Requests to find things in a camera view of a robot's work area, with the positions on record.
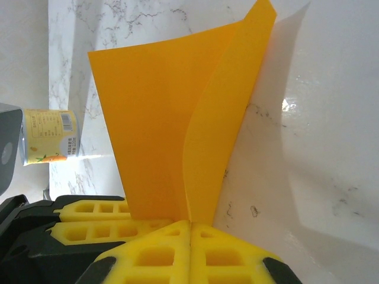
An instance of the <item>tin can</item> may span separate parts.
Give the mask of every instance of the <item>tin can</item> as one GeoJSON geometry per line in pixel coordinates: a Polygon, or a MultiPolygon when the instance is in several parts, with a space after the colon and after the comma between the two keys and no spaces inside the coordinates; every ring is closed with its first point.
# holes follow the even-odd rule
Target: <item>tin can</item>
{"type": "Polygon", "coordinates": [[[75,158],[79,146],[78,120],[73,111],[23,110],[19,148],[24,166],[75,158]]]}

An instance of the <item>marble countertop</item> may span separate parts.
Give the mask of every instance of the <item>marble countertop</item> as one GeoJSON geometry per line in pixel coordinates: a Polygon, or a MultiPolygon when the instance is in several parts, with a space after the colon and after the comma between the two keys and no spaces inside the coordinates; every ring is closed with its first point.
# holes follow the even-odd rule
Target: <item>marble countertop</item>
{"type": "MultiPolygon", "coordinates": [[[[376,283],[379,2],[273,0],[278,12],[214,225],[280,255],[304,283],[376,283]]],[[[72,109],[80,158],[50,195],[124,195],[87,52],[241,20],[250,0],[49,0],[51,109],[72,109]]]]}

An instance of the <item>barcode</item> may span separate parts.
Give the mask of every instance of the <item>barcode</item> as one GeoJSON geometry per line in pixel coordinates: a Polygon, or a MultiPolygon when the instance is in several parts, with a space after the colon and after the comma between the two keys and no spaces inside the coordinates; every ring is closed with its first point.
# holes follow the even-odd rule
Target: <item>barcode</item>
{"type": "Polygon", "coordinates": [[[63,131],[73,131],[72,121],[69,114],[60,114],[62,118],[63,131]]]}

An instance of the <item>white wall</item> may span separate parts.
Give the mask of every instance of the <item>white wall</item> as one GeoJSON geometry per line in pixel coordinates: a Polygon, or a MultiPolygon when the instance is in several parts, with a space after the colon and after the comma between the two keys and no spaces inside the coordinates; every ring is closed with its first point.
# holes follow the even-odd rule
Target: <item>white wall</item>
{"type": "MultiPolygon", "coordinates": [[[[49,107],[48,37],[47,0],[0,0],[0,102],[49,107]]],[[[37,201],[48,184],[48,164],[23,167],[18,156],[0,202],[22,193],[37,201]]]]}

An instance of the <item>yellow foam grid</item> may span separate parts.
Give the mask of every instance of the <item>yellow foam grid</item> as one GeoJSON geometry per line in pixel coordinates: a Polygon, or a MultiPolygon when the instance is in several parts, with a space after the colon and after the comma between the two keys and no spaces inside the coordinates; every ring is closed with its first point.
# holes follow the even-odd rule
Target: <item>yellow foam grid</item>
{"type": "Polygon", "coordinates": [[[117,259],[103,284],[189,283],[190,233],[190,222],[180,221],[102,253],[96,260],[117,259]]]}
{"type": "Polygon", "coordinates": [[[279,257],[207,225],[180,221],[102,253],[116,263],[103,284],[275,284],[263,259],[279,257]]]}
{"type": "Polygon", "coordinates": [[[125,220],[130,219],[126,200],[80,200],[54,210],[61,222],[125,220]]]}
{"type": "Polygon", "coordinates": [[[275,17],[258,0],[235,24],[89,53],[134,219],[212,223],[275,17]]]}
{"type": "Polygon", "coordinates": [[[192,224],[191,284],[275,284],[263,263],[266,257],[280,260],[215,228],[192,224]]]}
{"type": "Polygon", "coordinates": [[[66,246],[129,242],[171,224],[171,220],[107,220],[57,223],[50,235],[66,246]]]}

